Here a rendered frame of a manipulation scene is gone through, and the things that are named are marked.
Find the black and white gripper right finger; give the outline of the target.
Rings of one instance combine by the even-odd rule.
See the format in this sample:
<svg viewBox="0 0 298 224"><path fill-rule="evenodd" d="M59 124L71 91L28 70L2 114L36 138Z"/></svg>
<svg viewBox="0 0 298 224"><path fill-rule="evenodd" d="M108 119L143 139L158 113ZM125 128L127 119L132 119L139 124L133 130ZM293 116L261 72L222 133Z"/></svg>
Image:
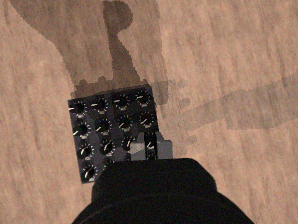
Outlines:
<svg viewBox="0 0 298 224"><path fill-rule="evenodd" d="M153 132L153 135L155 158L173 159L172 141L165 140L160 132Z"/></svg>

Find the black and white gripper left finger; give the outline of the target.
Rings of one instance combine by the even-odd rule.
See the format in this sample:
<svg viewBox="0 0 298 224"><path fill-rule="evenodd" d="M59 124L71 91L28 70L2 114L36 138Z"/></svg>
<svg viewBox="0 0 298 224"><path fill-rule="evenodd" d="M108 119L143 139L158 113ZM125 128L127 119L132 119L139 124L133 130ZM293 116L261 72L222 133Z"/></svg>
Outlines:
<svg viewBox="0 0 298 224"><path fill-rule="evenodd" d="M146 132L140 132L137 141L130 143L131 161L147 159Z"/></svg>

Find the black knob box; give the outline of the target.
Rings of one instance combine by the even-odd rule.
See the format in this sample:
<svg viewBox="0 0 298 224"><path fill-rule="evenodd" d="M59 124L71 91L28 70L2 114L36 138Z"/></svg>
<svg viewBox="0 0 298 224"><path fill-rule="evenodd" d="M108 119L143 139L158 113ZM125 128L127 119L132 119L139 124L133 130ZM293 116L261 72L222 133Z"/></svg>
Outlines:
<svg viewBox="0 0 298 224"><path fill-rule="evenodd" d="M67 101L81 184L95 182L112 162L131 161L130 143L137 141L140 132L146 132L146 160L158 159L152 86Z"/></svg>

